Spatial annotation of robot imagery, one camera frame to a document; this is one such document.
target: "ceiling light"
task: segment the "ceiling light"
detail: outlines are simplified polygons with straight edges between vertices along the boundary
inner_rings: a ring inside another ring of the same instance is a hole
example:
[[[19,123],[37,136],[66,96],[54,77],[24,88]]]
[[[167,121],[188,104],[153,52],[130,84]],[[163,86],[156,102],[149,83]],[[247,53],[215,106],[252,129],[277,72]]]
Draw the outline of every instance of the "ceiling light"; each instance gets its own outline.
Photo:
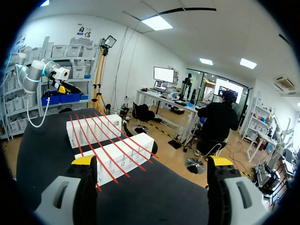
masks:
[[[248,67],[248,68],[250,68],[250,69],[254,69],[254,68],[256,67],[257,64],[256,64],[255,62],[251,62],[251,61],[249,61],[249,60],[246,60],[246,59],[241,58],[241,60],[240,60],[240,65],[245,66],[245,67]]]
[[[160,16],[151,17],[149,19],[142,20],[142,22],[150,26],[153,30],[165,30],[173,28],[166,20],[164,20]]]
[[[50,0],[46,0],[40,5],[40,7],[47,6],[49,4],[50,4]]]
[[[211,66],[212,66],[212,61],[211,61],[211,60],[206,60],[206,59],[202,59],[202,58],[200,58],[200,62],[201,62],[201,63],[208,64],[208,65],[211,65]]]

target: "black office chair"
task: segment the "black office chair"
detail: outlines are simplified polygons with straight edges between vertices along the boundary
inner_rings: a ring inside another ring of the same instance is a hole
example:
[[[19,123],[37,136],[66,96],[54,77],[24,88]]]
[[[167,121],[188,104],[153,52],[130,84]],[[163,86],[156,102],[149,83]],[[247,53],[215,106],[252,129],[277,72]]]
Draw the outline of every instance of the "black office chair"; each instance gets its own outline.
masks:
[[[188,158],[185,162],[186,168],[194,174],[201,174],[205,172],[205,165],[201,160],[203,157],[209,155],[215,155],[217,151],[223,149],[226,146],[226,142],[219,142],[219,141],[200,141],[197,144],[197,149],[200,151],[201,156],[197,158]]]
[[[141,121],[140,125],[134,125],[132,129],[140,134],[142,132],[148,133],[149,129],[146,126],[142,126],[142,122],[148,122],[149,120],[154,119],[155,113],[149,110],[149,107],[146,104],[137,105],[133,103],[132,116]]]
[[[132,137],[132,133],[128,130],[127,128],[127,123],[123,123],[123,127],[124,127],[124,131],[125,131],[125,134],[128,136],[128,137]],[[153,143],[153,146],[152,146],[152,153],[153,154],[156,154],[158,151],[158,144],[156,144],[156,142]]]

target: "monitor screen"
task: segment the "monitor screen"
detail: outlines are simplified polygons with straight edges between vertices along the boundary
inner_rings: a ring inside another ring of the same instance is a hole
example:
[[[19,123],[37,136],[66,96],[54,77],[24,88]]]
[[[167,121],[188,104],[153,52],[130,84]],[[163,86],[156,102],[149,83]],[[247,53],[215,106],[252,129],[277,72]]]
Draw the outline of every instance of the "monitor screen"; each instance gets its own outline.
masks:
[[[154,79],[173,83],[174,70],[167,68],[154,67]]]
[[[243,87],[238,86],[234,83],[230,83],[227,82],[225,80],[221,80],[219,78],[217,78],[216,80],[216,85],[215,85],[215,90],[214,90],[214,94],[218,95],[218,96],[222,96],[223,92],[226,90],[232,90],[235,94],[235,103],[239,104],[240,103],[240,98],[242,96],[243,93]]]
[[[154,86],[156,88],[160,88],[160,89],[166,90],[167,89],[167,85],[168,85],[167,82],[155,81],[155,85]]]

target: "white wall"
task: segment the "white wall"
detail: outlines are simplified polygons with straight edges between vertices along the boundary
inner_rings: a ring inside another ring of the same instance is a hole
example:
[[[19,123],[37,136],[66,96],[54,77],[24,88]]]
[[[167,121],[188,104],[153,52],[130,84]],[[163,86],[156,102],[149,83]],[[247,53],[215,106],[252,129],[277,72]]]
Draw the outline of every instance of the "white wall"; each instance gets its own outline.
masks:
[[[78,31],[78,23],[92,27],[92,40],[94,43],[98,43],[100,39],[106,38],[109,35],[117,39],[116,44],[109,50],[103,78],[102,93],[105,102],[107,104],[111,103],[122,40],[126,31],[125,26],[93,16],[58,15],[45,17],[25,24],[21,33],[26,34],[25,44],[30,47],[41,47],[46,36],[50,36],[49,42],[54,42],[55,45],[68,45],[70,39],[75,37]],[[129,106],[132,106],[137,89],[154,85],[154,66],[164,68],[171,66],[179,70],[179,86],[186,75],[186,64],[178,56],[145,35],[138,34],[138,32],[134,32],[130,42],[128,42],[132,34],[133,30],[128,29],[124,47],[128,45],[125,51],[123,50],[124,53],[121,58],[117,77],[118,108],[120,108],[126,94],[129,96]]]
[[[289,129],[296,126],[299,111],[296,111],[272,86],[256,79],[253,96],[261,98],[264,106],[276,108],[275,115],[283,130],[286,130],[289,118],[291,118]]]

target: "white cable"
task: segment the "white cable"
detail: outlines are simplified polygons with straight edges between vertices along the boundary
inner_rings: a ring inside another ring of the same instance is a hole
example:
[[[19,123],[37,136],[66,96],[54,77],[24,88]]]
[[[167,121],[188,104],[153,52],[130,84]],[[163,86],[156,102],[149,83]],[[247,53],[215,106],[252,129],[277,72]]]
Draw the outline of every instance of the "white cable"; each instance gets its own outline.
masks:
[[[31,122],[30,118],[29,118],[29,111],[28,111],[29,95],[27,95],[27,116],[28,116],[28,120],[29,120],[29,122],[31,123],[31,125],[32,125],[33,127],[35,127],[35,128],[40,128],[40,127],[42,126],[44,120],[45,120],[45,117],[46,117],[46,114],[47,114],[47,110],[48,110],[48,106],[49,106],[49,103],[50,103],[50,97],[48,97],[47,101],[48,101],[48,102],[47,102],[47,106],[46,106],[46,110],[45,110],[45,114],[44,114],[44,116],[43,116],[42,122],[41,122],[39,125],[34,125],[34,124]]]

